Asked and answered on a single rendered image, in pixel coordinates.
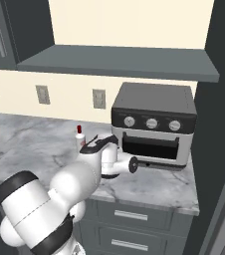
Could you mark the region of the dark grey fridge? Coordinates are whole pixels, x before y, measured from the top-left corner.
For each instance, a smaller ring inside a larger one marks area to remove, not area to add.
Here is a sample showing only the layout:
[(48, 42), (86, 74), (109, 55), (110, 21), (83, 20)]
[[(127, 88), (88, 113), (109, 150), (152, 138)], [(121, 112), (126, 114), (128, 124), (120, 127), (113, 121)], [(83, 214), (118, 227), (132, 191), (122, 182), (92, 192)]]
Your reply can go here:
[(205, 50), (219, 73), (215, 85), (200, 82), (192, 162), (200, 213), (192, 221), (183, 255), (199, 255), (225, 184), (225, 0), (215, 0)]

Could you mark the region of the grey wall outlet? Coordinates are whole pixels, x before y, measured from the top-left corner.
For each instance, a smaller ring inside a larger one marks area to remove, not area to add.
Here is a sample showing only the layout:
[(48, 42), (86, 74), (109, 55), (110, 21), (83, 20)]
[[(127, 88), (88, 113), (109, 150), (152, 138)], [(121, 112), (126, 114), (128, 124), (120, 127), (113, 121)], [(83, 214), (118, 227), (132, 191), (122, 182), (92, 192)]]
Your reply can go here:
[(95, 109), (106, 108), (106, 91), (105, 90), (93, 90), (93, 103)]
[(50, 97), (46, 86), (36, 86), (38, 101), (40, 104), (49, 105)]

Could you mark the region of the grey drawer front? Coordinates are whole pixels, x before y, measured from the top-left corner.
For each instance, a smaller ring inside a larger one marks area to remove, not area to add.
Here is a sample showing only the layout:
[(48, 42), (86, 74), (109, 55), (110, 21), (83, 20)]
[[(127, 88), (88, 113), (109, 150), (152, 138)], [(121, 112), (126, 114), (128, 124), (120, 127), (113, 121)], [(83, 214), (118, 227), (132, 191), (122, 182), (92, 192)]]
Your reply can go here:
[(98, 215), (105, 222), (151, 230), (169, 230), (172, 220), (171, 211), (102, 201), (98, 202)]
[(98, 228), (99, 244), (119, 255), (164, 255), (167, 241), (158, 236), (115, 227)]

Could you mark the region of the black and silver toaster oven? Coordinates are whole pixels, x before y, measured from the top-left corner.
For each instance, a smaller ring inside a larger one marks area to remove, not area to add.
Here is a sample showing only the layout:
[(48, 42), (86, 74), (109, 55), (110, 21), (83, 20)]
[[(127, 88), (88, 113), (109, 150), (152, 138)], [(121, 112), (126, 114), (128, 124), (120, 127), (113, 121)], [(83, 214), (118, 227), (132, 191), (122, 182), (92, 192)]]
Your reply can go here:
[(191, 89), (188, 86), (123, 83), (111, 111), (112, 133), (122, 150), (126, 132), (167, 132), (179, 135), (177, 160), (138, 161), (163, 167), (186, 166), (197, 121)]

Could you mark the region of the white bottle with red cap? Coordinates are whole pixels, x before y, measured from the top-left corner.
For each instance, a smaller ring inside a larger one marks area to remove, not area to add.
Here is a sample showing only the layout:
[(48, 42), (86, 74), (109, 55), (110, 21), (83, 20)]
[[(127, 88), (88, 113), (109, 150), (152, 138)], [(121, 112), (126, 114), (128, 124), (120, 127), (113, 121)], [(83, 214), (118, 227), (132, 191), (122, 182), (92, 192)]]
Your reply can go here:
[(86, 136), (82, 133), (81, 125), (77, 126), (76, 144), (77, 144), (77, 150), (81, 150), (82, 147), (86, 144)]

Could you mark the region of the toaster oven glass door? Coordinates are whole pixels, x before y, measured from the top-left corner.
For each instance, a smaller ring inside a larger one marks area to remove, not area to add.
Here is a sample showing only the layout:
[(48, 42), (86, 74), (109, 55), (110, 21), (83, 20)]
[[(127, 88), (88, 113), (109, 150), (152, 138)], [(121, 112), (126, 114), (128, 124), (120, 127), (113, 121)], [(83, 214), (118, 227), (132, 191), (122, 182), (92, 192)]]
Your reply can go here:
[(173, 140), (137, 137), (128, 135), (126, 132), (122, 136), (122, 150), (140, 157), (141, 161), (160, 159), (164, 161), (177, 160), (179, 149), (179, 138)]

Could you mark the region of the dark grey wall cupboard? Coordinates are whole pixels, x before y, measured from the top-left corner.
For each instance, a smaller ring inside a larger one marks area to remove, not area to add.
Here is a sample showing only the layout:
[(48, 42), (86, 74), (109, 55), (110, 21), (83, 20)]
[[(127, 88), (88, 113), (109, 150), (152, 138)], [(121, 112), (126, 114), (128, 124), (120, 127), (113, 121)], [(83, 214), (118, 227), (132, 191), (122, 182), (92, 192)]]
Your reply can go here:
[(54, 44), (49, 0), (0, 0), (0, 70)]

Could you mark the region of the grey wall shelf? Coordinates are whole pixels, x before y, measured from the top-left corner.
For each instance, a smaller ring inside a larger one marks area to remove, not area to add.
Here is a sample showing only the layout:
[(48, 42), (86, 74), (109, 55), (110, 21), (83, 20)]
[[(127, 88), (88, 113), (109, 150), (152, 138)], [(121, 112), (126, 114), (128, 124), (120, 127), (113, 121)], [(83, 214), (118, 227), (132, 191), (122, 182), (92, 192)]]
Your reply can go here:
[(204, 50), (54, 45), (19, 63), (19, 71), (217, 83)]

